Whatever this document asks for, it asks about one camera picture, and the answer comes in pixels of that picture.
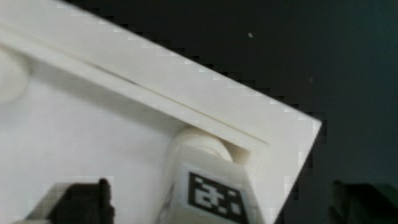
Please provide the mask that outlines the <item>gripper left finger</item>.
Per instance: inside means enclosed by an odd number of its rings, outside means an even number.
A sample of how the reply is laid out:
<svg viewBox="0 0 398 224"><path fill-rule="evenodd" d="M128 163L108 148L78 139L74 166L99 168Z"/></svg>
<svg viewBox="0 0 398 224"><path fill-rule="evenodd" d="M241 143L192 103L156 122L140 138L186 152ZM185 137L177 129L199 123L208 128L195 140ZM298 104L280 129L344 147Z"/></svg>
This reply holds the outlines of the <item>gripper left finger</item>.
<svg viewBox="0 0 398 224"><path fill-rule="evenodd" d="M60 197L46 218L51 224L113 224L112 189L105 178L76 183Z"/></svg>

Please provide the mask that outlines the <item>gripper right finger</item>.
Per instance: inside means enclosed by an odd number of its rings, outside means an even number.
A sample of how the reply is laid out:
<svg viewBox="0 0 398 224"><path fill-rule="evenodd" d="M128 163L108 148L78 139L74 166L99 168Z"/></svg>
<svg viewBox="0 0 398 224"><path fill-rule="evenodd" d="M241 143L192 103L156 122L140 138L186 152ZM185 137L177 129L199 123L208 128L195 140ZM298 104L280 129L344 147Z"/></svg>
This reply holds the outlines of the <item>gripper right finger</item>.
<svg viewBox="0 0 398 224"><path fill-rule="evenodd" d="M328 224L398 224L398 185L343 183L330 185Z"/></svg>

